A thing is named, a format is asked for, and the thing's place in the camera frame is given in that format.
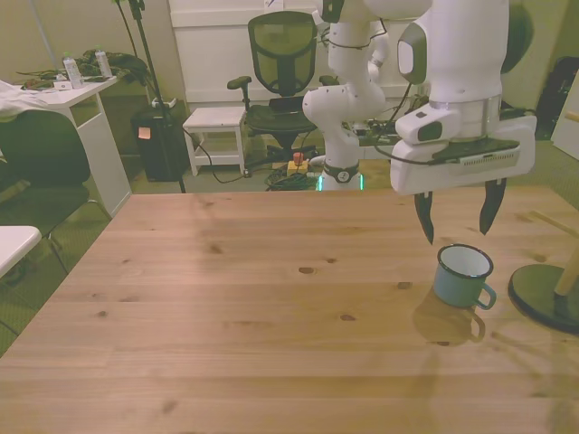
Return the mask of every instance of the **light blue enamel mug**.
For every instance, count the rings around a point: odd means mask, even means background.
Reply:
[[[465,244],[453,244],[438,253],[439,267],[434,280],[434,292],[446,304],[455,307],[478,306],[489,310],[497,302],[497,293],[485,282],[494,265],[484,251]],[[482,291],[490,296],[485,305]]]

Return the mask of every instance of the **white paper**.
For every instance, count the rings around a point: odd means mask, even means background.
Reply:
[[[265,12],[283,11],[283,0],[264,0]]]

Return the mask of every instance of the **black trash bin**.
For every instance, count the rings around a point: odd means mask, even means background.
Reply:
[[[167,110],[164,125],[160,108],[148,107],[131,118],[147,180],[177,182],[191,166],[183,131],[186,120],[185,103],[179,100]]]

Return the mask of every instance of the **mug rim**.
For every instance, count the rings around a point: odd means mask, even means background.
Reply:
[[[480,274],[478,276],[474,276],[474,275],[468,275],[468,274],[462,274],[459,273],[458,271],[451,269],[448,265],[446,265],[443,261],[442,261],[442,253],[444,253],[444,251],[446,251],[447,249],[451,249],[453,247],[463,247],[466,249],[470,249],[470,250],[475,250],[476,252],[480,253],[482,256],[484,256],[486,258],[486,260],[489,262],[490,268],[489,271],[487,271],[484,274]],[[482,251],[481,249],[477,249],[476,247],[470,246],[468,244],[452,244],[450,246],[446,246],[443,247],[442,249],[439,250],[438,252],[438,263],[441,265],[441,267],[443,267],[446,271],[448,271],[449,273],[453,274],[454,276],[457,276],[459,278],[467,278],[470,280],[479,280],[482,278],[487,278],[488,276],[490,276],[492,274],[492,272],[495,270],[495,264],[493,263],[492,259],[490,258],[490,256],[485,253],[484,251]]]

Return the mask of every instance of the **mug handle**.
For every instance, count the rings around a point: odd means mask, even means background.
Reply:
[[[497,303],[497,293],[486,283],[484,284],[483,289],[490,295],[490,301],[487,305],[485,305],[480,300],[477,300],[477,305],[479,305],[479,307],[483,310],[490,310],[493,306],[495,306],[495,303]]]

